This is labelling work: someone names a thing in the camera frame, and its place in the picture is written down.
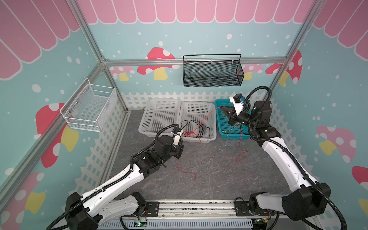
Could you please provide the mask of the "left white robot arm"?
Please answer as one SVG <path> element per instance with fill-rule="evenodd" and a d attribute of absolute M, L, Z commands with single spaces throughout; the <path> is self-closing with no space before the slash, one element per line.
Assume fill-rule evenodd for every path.
<path fill-rule="evenodd" d="M 58 229 L 56 224 L 64 219 L 67 223 L 59 227 L 61 230 L 96 230 L 100 224 L 116 216 L 141 214 L 144 205 L 141 195 L 130 195 L 122 200 L 115 198 L 158 171 L 171 157 L 179 159 L 183 149 L 183 138 L 179 133 L 155 137 L 152 144 L 131 156 L 129 165 L 119 174 L 82 195 L 76 192 L 71 194 L 64 213 L 47 229 Z"/>

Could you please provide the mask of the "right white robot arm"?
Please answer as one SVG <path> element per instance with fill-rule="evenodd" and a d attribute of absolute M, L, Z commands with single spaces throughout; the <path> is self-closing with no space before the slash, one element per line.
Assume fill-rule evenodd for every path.
<path fill-rule="evenodd" d="M 288 216 L 293 221 L 303 221 L 317 230 L 318 226 L 307 219 L 323 214 L 330 206 L 337 215 L 341 229 L 347 229 L 347 222 L 330 199 L 331 189 L 326 183 L 319 183 L 298 162 L 287 148 L 281 134 L 270 124 L 271 102 L 257 101 L 251 107 L 249 103 L 235 101 L 233 106 L 221 107 L 231 126 L 246 126 L 250 138 L 272 158 L 291 191 L 288 195 L 276 195 L 265 192 L 256 193 L 253 203 L 258 209 L 270 209 Z"/>

